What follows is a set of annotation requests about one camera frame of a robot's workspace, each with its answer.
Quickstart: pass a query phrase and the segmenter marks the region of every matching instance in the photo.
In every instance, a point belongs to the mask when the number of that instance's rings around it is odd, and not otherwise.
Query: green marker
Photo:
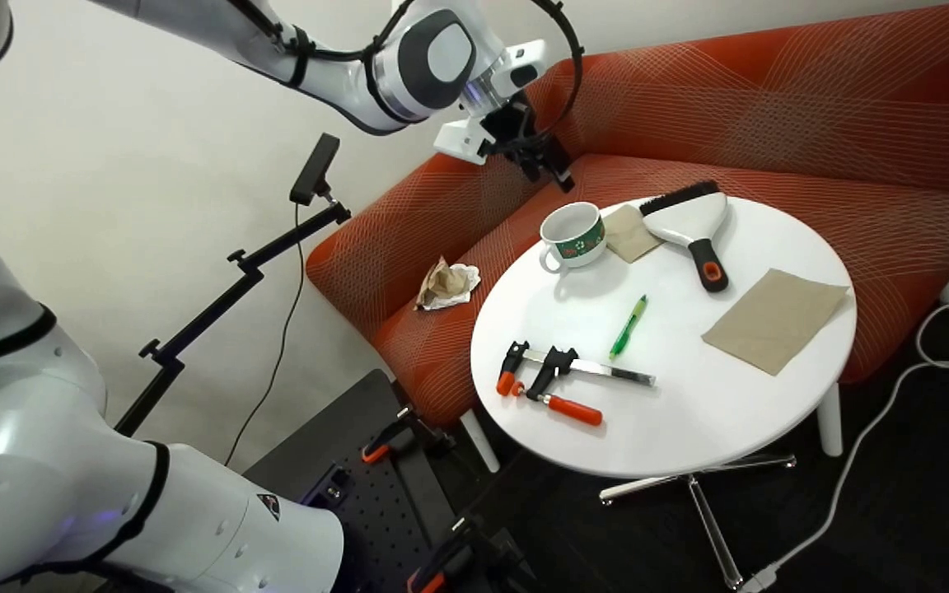
[[[611,358],[618,358],[620,351],[628,351],[629,336],[632,336],[632,325],[639,323],[643,308],[645,308],[645,294],[635,299],[635,305],[632,305],[632,311],[629,311],[629,318],[628,318],[628,328],[620,328],[620,336],[612,339]]]

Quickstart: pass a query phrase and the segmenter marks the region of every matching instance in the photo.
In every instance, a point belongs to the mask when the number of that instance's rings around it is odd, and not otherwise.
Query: wire
[[[281,341],[276,341],[276,354],[273,354],[273,369],[272,369],[266,387],[263,387],[263,396],[254,400],[254,407],[249,410],[249,417],[242,420],[242,427],[239,427],[239,433],[234,433],[234,441],[230,441],[230,451],[224,454],[220,465],[230,465],[230,460],[234,460],[244,430],[251,427],[254,416],[257,416],[257,410],[266,406],[266,397],[273,396],[273,386],[276,386],[276,374],[281,374],[281,366],[284,366],[284,351],[288,351],[292,318],[297,315],[300,299],[304,299],[304,285],[308,285],[304,244],[297,244],[297,250],[300,250],[300,282],[297,282],[297,294],[292,295],[292,305],[288,305],[284,323],[281,323]]]
[[[790,545],[788,553],[781,553],[776,564],[769,564],[769,565],[763,565],[755,575],[747,575],[740,593],[758,593],[758,590],[776,585],[777,571],[781,571],[788,560],[793,560],[799,553],[804,553],[812,543],[819,543],[819,539],[832,530],[832,522],[834,522],[834,518],[838,518],[838,507],[841,507],[841,493],[845,493],[846,474],[852,474],[852,468],[853,468],[863,441],[871,437],[871,430],[892,410],[892,406],[896,406],[907,377],[911,377],[914,372],[923,372],[923,369],[949,369],[949,358],[936,358],[936,354],[929,354],[926,347],[923,347],[923,336],[926,336],[926,328],[934,325],[934,318],[936,318],[938,311],[949,311],[949,305],[936,305],[936,308],[921,323],[921,328],[918,328],[918,354],[921,354],[921,362],[907,366],[907,369],[896,374],[886,406],[885,406],[885,407],[871,417],[871,426],[858,433],[858,441],[853,441],[853,449],[852,449],[852,454],[846,454],[846,460],[845,460],[845,471],[841,471],[841,476],[838,476],[838,485],[834,485],[832,509],[826,509],[824,522],[821,522],[812,537],[804,537],[799,545]]]

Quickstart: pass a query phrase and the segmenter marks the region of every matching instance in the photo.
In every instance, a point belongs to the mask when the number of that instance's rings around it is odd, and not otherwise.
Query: cardboard square
[[[838,315],[845,299],[846,285],[769,270],[703,339],[777,374]]]
[[[632,205],[620,205],[606,213],[606,246],[624,260],[639,260],[663,241],[650,232],[643,213]]]

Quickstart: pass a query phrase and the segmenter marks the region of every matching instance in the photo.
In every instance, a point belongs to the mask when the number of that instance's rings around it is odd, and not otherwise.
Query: cup
[[[549,244],[540,267],[563,273],[605,257],[606,225],[598,205],[570,199],[543,217],[540,241]]]

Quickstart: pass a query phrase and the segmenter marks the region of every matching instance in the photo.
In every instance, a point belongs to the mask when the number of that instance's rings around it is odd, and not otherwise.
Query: sofa cushion
[[[434,155],[317,244],[308,273],[372,339],[438,257],[462,257],[525,205],[527,188],[502,158],[471,168]]]
[[[570,150],[949,188],[949,2],[587,54]],[[533,88],[543,115],[570,88]]]
[[[618,205],[712,179],[735,197],[776,205],[819,228],[846,263],[860,303],[845,381],[871,377],[949,280],[945,191],[628,155],[585,155],[574,162],[574,179],[579,179],[574,194],[538,191],[454,257],[483,270],[483,285],[467,305],[419,311],[408,299],[369,333],[406,390],[442,390],[442,397],[413,400],[433,426],[450,426],[476,406],[467,369],[476,315],[508,263],[538,241],[540,217],[563,199]]]

